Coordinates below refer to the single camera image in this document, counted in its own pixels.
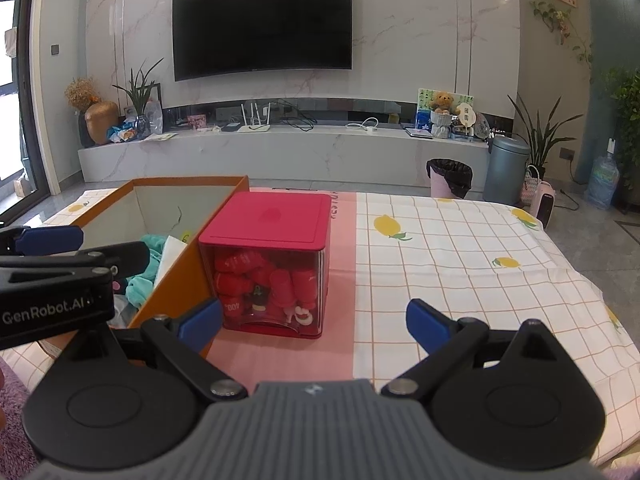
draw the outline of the teddy bear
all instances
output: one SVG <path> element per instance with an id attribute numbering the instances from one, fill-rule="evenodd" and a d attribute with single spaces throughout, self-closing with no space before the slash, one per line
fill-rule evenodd
<path id="1" fill-rule="evenodd" d="M 449 92 L 438 92 L 433 101 L 429 103 L 431 110 L 437 114 L 448 114 L 453 104 L 453 95 Z"/>

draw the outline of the pink trash bin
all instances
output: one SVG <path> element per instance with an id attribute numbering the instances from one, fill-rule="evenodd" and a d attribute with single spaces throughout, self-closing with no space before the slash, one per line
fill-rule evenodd
<path id="1" fill-rule="evenodd" d="M 471 189 L 473 171 L 456 160 L 432 158 L 427 161 L 427 175 L 433 198 L 464 198 Z"/>

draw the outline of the checkered bedsheet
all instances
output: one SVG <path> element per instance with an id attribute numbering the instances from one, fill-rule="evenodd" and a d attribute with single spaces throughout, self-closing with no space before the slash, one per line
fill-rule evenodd
<path id="1" fill-rule="evenodd" d="M 421 298 L 492 328 L 541 319 L 600 396 L 601 463 L 640 436 L 640 354 L 602 301 L 524 211 L 501 204 L 358 194 L 354 376 L 380 388 L 426 354 L 404 311 Z"/>

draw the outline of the red lid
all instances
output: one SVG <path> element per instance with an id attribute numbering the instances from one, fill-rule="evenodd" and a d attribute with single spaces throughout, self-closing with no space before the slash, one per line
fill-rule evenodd
<path id="1" fill-rule="evenodd" d="M 236 192 L 198 238 L 201 244 L 320 251 L 331 197 L 323 193 Z"/>

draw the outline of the tv screen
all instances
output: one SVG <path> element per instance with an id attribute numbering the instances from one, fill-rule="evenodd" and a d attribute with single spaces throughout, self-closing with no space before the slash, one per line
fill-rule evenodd
<path id="1" fill-rule="evenodd" d="M 175 80 L 351 68 L 351 0 L 174 0 Z"/>

